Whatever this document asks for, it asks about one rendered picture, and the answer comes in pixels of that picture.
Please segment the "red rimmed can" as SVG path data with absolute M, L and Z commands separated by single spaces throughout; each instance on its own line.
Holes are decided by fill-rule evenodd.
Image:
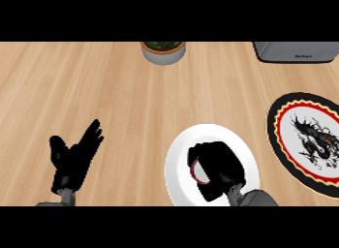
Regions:
M 198 181 L 199 184 L 207 185 L 211 183 L 211 179 L 207 175 L 207 172 L 205 172 L 205 169 L 201 165 L 199 160 L 195 160 L 192 163 L 191 174 L 192 174 L 192 177 Z

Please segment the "plain white plate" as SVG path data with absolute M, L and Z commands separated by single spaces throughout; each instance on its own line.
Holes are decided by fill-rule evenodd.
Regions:
M 242 193 L 261 188 L 258 163 L 245 140 L 219 124 L 198 124 L 177 136 L 167 157 L 167 186 L 176 206 L 229 206 L 227 196 L 214 201 L 205 200 L 188 166 L 189 148 L 198 143 L 213 141 L 223 141 L 227 144 L 245 167 L 247 186 Z

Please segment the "grey appliance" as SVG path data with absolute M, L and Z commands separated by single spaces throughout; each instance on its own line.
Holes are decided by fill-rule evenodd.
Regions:
M 267 63 L 329 63 L 339 42 L 254 42 L 258 59 Z

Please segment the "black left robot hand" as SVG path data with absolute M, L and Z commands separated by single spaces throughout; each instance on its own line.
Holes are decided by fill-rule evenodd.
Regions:
M 77 192 L 81 188 L 90 164 L 105 137 L 101 121 L 95 120 L 84 132 L 80 142 L 68 147 L 59 136 L 51 138 L 52 163 L 56 168 L 52 192 L 64 189 Z

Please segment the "grey plant pot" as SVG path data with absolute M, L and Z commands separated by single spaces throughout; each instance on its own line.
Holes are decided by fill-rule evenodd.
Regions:
M 155 50 L 145 43 L 142 43 L 143 55 L 149 62 L 157 65 L 167 66 L 174 64 L 185 56 L 186 43 L 182 42 L 174 49 Z

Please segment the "black red decorated plate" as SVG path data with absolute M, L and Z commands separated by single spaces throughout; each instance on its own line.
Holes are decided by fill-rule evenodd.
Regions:
M 339 105 L 316 94 L 288 93 L 272 104 L 267 134 L 292 176 L 339 199 Z

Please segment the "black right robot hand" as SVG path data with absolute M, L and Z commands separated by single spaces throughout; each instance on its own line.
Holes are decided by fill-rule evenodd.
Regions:
M 223 141 L 198 143 L 189 148 L 188 166 L 192 167 L 195 160 L 199 160 L 211 183 L 198 183 L 201 194 L 208 202 L 217 200 L 227 194 L 230 188 L 247 185 L 247 173 L 242 162 Z

